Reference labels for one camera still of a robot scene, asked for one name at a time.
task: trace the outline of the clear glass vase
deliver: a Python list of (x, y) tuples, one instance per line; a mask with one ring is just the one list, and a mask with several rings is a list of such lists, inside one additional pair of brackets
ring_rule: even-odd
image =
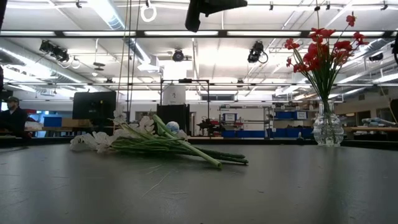
[(340, 120), (335, 115), (332, 101), (319, 102), (319, 114), (313, 124), (313, 136), (319, 146), (340, 146), (344, 130)]

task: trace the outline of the person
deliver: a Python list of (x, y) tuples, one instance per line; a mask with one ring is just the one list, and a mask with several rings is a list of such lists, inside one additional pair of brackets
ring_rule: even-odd
[(27, 138), (25, 133), (25, 122), (27, 113), (19, 107), (19, 99), (10, 96), (7, 99), (8, 110), (0, 114), (0, 128), (5, 128), (19, 137)]

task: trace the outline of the cap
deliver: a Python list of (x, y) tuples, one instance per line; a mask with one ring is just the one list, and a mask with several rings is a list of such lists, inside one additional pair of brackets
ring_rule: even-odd
[(7, 102), (16, 102), (16, 103), (19, 103), (19, 99), (16, 98), (15, 96), (10, 96), (10, 97), (7, 99)]

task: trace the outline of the table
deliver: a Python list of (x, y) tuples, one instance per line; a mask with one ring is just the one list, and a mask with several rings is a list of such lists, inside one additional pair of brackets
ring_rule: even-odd
[(354, 132), (356, 131), (384, 131), (387, 133), (396, 133), (398, 128), (377, 128), (377, 127), (344, 127), (347, 134), (347, 139), (354, 139)]
[(1, 223), (398, 223), (396, 151), (203, 147), (249, 165), (0, 149)]

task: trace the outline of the cardboard box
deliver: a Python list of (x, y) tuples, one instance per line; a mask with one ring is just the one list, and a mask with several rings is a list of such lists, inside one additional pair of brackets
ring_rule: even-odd
[(84, 128), (84, 127), (92, 127), (90, 120), (88, 119), (71, 119), (71, 118), (62, 118), (62, 127), (67, 128)]

